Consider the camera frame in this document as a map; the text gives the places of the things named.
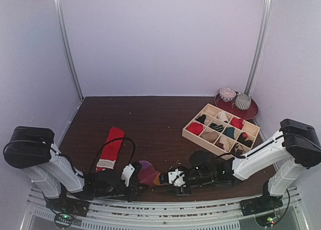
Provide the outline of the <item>purple sock with orange cuff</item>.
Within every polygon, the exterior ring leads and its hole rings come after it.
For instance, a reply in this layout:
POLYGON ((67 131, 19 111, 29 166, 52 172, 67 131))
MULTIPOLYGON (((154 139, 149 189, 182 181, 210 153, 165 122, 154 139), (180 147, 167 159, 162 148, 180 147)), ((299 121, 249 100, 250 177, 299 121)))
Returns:
POLYGON ((148 185, 149 187, 161 186, 159 176, 160 172, 157 171, 153 164, 149 161, 139 161, 141 169, 138 173, 139 182, 148 185))

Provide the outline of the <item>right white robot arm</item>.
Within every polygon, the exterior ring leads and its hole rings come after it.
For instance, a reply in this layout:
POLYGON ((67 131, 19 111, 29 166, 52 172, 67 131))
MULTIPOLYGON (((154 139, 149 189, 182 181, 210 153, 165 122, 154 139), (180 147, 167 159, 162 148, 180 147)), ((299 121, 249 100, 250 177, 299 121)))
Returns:
POLYGON ((259 209, 266 211, 304 170, 320 164, 320 142, 314 127, 284 119, 271 138, 247 153, 232 151, 216 156, 195 151, 189 158, 190 168, 178 167, 160 174, 158 180, 161 185, 173 186, 175 194, 188 195, 192 187, 232 186, 281 160, 283 165, 264 183, 264 194, 257 199, 259 209))

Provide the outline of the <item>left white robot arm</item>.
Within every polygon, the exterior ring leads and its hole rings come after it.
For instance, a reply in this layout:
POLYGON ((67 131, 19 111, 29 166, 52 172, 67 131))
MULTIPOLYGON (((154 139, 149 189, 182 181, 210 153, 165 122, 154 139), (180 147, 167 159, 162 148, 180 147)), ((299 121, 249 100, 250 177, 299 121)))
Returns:
POLYGON ((121 173, 113 169, 94 172, 93 164, 86 174, 77 170, 71 158, 58 149, 54 135, 49 128, 18 126, 4 146, 3 156, 10 166, 24 171, 61 212, 72 208, 67 193, 80 200, 124 197, 131 202, 149 188, 139 180, 139 162, 129 161, 121 173))

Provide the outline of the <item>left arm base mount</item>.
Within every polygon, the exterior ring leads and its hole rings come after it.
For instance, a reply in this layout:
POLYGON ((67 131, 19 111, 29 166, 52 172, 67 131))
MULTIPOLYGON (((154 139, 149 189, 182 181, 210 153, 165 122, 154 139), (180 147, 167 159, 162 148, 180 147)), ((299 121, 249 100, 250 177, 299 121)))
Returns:
POLYGON ((45 202, 46 207, 55 213, 61 212, 81 217, 86 217, 90 204, 88 201, 68 197, 55 199, 45 197, 45 202))

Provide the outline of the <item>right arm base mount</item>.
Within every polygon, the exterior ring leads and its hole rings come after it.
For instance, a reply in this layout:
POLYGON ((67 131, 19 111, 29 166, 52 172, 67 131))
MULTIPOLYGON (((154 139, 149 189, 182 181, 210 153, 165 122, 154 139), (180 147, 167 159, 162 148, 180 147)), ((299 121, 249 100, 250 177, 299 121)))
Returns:
POLYGON ((282 197, 260 196, 240 201, 243 216, 274 210, 283 206, 282 197))

